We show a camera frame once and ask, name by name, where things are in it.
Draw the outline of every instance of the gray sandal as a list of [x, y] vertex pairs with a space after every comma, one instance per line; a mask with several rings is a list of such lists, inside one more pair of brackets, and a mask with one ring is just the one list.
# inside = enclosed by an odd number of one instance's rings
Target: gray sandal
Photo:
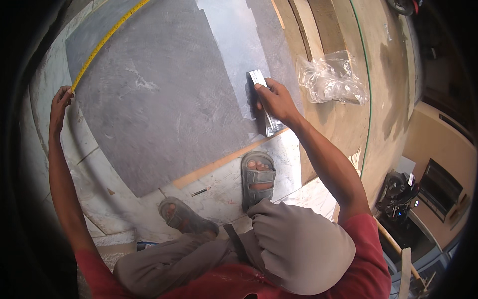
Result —
[[[174, 204], [174, 213], [168, 218], [167, 211], [170, 204]], [[206, 230], [219, 234], [219, 227], [211, 220], [204, 219], [194, 212], [187, 204], [176, 197], [166, 197], [158, 207], [159, 214], [169, 227], [175, 228], [182, 233], [201, 234]]]
[[[269, 167], [268, 171], [252, 170], [247, 167], [250, 160], [260, 161], [262, 164]], [[247, 213], [247, 210], [253, 205], [259, 203], [262, 199], [272, 199], [272, 192], [274, 190], [275, 168], [274, 161], [271, 156], [263, 152], [251, 152], [242, 158], [242, 185], [244, 189], [244, 198], [242, 200], [242, 209]], [[250, 189], [253, 184], [272, 183], [272, 188], [265, 190]]]

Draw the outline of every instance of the motorcycle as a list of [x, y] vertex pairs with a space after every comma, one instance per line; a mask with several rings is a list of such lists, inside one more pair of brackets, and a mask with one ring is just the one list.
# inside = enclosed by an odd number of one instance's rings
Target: motorcycle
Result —
[[420, 184], [412, 173], [390, 172], [385, 177], [384, 190], [375, 207], [392, 221], [401, 224], [407, 219], [412, 206], [418, 205], [418, 201], [413, 202], [413, 199], [419, 192]]
[[413, 12], [418, 14], [418, 8], [423, 4], [423, 0], [387, 0], [388, 5], [405, 16], [411, 16]]

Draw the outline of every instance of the forearm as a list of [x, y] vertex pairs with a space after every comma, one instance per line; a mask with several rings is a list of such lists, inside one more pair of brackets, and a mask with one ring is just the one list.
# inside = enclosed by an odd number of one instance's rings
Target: forearm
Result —
[[74, 252], [80, 249], [97, 252], [63, 154], [60, 134], [50, 134], [48, 143], [50, 192], [60, 224]]
[[371, 213], [360, 177], [345, 155], [302, 115], [293, 116], [288, 125], [299, 138], [315, 172], [339, 204], [341, 214], [347, 214], [348, 218], [350, 212]]

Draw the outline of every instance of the green hose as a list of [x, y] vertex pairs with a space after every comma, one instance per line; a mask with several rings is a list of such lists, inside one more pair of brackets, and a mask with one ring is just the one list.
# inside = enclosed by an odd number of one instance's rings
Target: green hose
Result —
[[358, 31], [360, 32], [360, 39], [362, 40], [363, 54], [365, 56], [365, 64], [367, 65], [367, 76], [369, 77], [369, 96], [370, 96], [370, 111], [369, 111], [369, 131], [367, 132], [367, 143], [365, 143], [365, 152], [363, 153], [363, 163], [362, 170], [360, 171], [360, 178], [363, 175], [363, 168], [365, 167], [365, 159], [367, 158], [367, 151], [369, 149], [369, 138], [370, 138], [370, 125], [372, 124], [372, 82], [370, 80], [370, 68], [369, 68], [369, 57], [367, 56], [367, 49], [365, 48], [365, 42], [363, 40], [362, 27], [360, 26], [357, 13], [355, 12], [354, 4], [352, 0], [349, 0], [352, 10], [354, 11], [355, 20], [357, 21]]

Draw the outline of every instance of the concrete wall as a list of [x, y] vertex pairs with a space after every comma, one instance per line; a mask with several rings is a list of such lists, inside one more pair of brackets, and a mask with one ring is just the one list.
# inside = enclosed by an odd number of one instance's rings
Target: concrete wall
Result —
[[[465, 194], [472, 198], [477, 170], [476, 149], [456, 129], [439, 119], [440, 113], [444, 114], [423, 102], [415, 107], [410, 119], [408, 136], [402, 155], [416, 163], [413, 174], [415, 174], [417, 181], [422, 178], [428, 161], [432, 158], [463, 187], [459, 200], [462, 200]], [[420, 203], [418, 207], [413, 208], [413, 211], [428, 227], [438, 245], [443, 249], [465, 224], [468, 212], [452, 229], [454, 223], [450, 220], [450, 215], [457, 208], [457, 205], [455, 205], [450, 210], [445, 218], [445, 223], [441, 222], [424, 203]]]

